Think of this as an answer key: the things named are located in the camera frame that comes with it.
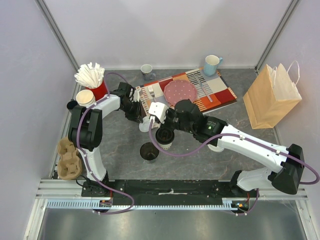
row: red container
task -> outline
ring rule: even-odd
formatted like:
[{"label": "red container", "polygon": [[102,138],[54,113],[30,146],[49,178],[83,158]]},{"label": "red container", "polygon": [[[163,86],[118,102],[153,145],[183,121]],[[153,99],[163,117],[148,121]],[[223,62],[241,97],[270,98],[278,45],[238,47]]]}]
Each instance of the red container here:
[{"label": "red container", "polygon": [[108,93],[105,82],[103,80],[102,80],[102,83],[100,84],[100,86],[98,86],[97,88],[91,89],[91,88],[86,87],[86,89],[89,89],[90,91],[93,92],[93,95],[94,95],[96,101],[102,99],[104,97],[104,95],[106,95]]}]

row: wall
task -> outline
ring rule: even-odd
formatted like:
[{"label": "wall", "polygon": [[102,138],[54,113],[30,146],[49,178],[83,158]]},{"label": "wall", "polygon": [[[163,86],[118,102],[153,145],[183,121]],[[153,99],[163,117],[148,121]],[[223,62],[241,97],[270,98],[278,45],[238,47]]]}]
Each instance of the wall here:
[{"label": "wall", "polygon": [[290,0],[45,0],[79,64],[253,68]]},{"label": "wall", "polygon": [[19,240],[40,179],[48,177],[75,81],[34,0],[2,0],[0,23],[0,232]]},{"label": "wall", "polygon": [[[320,172],[320,1],[302,0],[284,32],[266,60],[270,66],[282,63],[288,68],[293,60],[300,65],[297,88],[302,101],[277,125],[282,144],[296,143],[303,147],[305,161]],[[297,79],[297,67],[289,72]],[[307,169],[303,180],[313,180]],[[306,186],[317,222],[320,224],[320,183]]]}]

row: reflective floor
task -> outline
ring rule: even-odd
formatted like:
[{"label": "reflective floor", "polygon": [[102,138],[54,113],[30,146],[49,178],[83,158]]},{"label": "reflective floor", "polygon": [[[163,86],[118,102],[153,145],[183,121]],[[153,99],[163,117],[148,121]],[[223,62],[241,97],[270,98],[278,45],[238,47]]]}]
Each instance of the reflective floor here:
[{"label": "reflective floor", "polygon": [[47,209],[38,240],[306,240],[294,201],[259,201],[248,216],[210,210]]}]

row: brown paper bag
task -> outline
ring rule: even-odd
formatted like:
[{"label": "brown paper bag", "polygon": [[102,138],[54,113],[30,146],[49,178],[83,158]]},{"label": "brown paper bag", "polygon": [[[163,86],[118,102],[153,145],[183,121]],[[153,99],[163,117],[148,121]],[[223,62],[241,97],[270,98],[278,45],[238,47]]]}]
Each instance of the brown paper bag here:
[{"label": "brown paper bag", "polygon": [[280,63],[276,68],[265,65],[254,80],[243,101],[253,129],[273,128],[302,100],[296,87],[300,78],[298,64],[298,80],[292,82],[288,68]]}]

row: red plate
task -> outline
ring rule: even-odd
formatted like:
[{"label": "red plate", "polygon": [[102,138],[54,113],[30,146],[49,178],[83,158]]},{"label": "red plate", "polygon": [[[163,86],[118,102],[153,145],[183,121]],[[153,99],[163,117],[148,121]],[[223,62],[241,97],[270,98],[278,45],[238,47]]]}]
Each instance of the red plate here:
[{"label": "red plate", "polygon": [[190,99],[191,102],[197,99],[196,87],[187,80],[174,80],[169,82],[163,91],[165,100],[175,106],[177,102]]}]

